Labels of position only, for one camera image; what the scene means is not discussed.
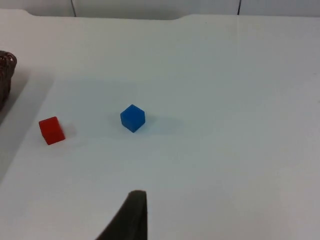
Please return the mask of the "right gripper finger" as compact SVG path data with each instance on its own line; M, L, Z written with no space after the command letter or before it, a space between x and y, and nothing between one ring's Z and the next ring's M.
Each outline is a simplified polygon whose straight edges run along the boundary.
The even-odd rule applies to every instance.
M98 240L147 240L147 192L133 190L110 223L97 237Z

